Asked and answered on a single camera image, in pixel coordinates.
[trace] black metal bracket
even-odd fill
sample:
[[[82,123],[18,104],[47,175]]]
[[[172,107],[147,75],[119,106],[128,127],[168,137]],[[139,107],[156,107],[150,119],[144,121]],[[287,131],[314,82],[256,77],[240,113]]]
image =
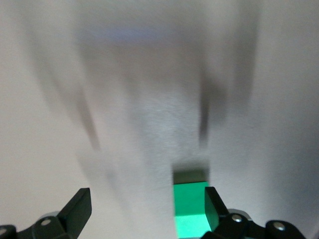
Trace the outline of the black metal bracket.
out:
[[[0,239],[77,239],[92,213],[89,188],[81,188],[56,217],[45,217],[17,232],[13,225],[0,226]]]
[[[205,188],[205,214],[212,231],[201,239],[305,239],[288,222],[268,221],[263,228],[242,214],[229,213],[214,187]]]

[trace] gray surface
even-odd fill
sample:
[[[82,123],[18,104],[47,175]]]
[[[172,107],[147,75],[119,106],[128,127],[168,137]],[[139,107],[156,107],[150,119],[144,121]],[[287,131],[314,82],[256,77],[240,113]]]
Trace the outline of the gray surface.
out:
[[[208,166],[227,207],[318,238],[318,1],[0,6],[0,224],[90,186],[81,238],[175,238],[172,169]]]

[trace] round screw head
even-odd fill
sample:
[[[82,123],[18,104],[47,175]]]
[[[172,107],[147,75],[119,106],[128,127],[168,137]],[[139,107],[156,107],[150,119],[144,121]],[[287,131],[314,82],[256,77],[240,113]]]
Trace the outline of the round screw head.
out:
[[[241,222],[243,219],[241,218],[241,216],[234,214],[232,217],[232,220],[234,220],[235,222],[239,223]]]
[[[275,222],[274,227],[280,231],[284,231],[286,229],[285,225],[280,222]]]
[[[41,225],[42,225],[42,226],[46,226],[46,225],[48,225],[50,222],[51,222],[50,219],[45,219],[45,220],[43,220],[43,221],[41,222]]]
[[[6,233],[6,229],[5,228],[0,228],[0,236],[2,235],[2,234],[5,234]]]

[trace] silver bolt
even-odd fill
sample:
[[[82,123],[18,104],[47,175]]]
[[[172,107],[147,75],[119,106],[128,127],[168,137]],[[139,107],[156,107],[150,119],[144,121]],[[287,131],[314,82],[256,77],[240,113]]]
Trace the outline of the silver bolt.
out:
[[[45,220],[43,220],[43,221],[41,222],[41,225],[42,225],[42,226],[46,226],[46,225],[48,225],[50,222],[51,222],[50,219],[45,219]]]
[[[241,222],[243,219],[241,218],[241,216],[237,215],[237,214],[234,214],[232,217],[231,217],[235,222],[239,223]]]
[[[0,228],[0,236],[2,235],[2,234],[5,234],[6,233],[6,229],[5,228]]]
[[[275,222],[274,223],[274,227],[280,231],[284,231],[286,228],[285,228],[285,225],[280,223],[280,222]]]

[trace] green block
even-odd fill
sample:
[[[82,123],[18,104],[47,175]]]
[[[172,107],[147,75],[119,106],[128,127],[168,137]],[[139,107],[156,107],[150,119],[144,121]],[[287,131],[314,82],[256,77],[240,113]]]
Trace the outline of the green block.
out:
[[[178,238],[198,238],[210,231],[205,215],[207,182],[174,184],[175,225]]]

